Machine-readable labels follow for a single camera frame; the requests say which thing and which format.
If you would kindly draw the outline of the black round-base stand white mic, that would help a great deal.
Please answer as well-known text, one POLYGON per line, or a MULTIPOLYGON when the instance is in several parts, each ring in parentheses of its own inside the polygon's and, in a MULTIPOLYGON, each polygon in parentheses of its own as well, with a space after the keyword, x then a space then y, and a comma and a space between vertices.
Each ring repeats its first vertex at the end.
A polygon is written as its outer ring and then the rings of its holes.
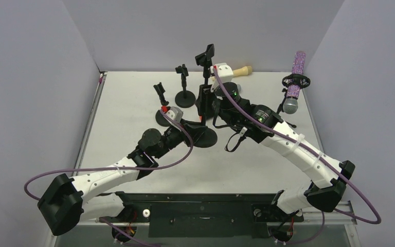
MULTIPOLYGON (((160 100, 160 104, 161 104, 160 109, 164 113, 166 113, 170 109, 170 107, 168 106, 169 102, 164 97, 165 89, 164 89, 161 82, 156 85, 153 85, 153 87, 158 95, 159 100, 160 100)), ((162 127, 169 127, 170 126, 170 123, 162 116, 162 114, 159 110, 155 114, 155 120, 162 127)))

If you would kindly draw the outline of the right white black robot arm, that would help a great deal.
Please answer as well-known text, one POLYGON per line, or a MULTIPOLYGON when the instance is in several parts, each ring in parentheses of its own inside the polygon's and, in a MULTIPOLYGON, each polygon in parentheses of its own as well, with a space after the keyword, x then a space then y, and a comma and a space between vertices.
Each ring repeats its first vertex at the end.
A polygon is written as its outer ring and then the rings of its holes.
POLYGON ((270 215, 282 220, 288 214, 314 207, 330 213, 343 197, 347 182, 355 165, 350 161, 333 159, 296 133, 279 114, 262 104, 252 104, 240 96, 237 84, 225 82, 212 91, 211 85, 200 85, 196 101, 198 113, 222 119, 219 128, 231 128, 241 135, 239 141, 249 137, 286 158, 311 180, 307 187, 278 192, 269 206, 270 215))

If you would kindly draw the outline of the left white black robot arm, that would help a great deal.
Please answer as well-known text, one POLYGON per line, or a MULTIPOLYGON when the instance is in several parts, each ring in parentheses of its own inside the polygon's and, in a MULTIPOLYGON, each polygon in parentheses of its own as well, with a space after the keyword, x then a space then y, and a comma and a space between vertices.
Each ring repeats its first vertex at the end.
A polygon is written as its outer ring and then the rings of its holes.
POLYGON ((56 176, 38 202, 52 234, 63 235, 80 220, 99 217, 129 220, 133 207, 126 202, 124 193, 108 190, 159 170, 156 159, 181 143, 191 148, 198 146, 207 129, 185 120, 179 126, 172 124, 164 133, 150 128, 144 131, 136 148, 118 162, 83 175, 68 177, 64 172, 56 176))

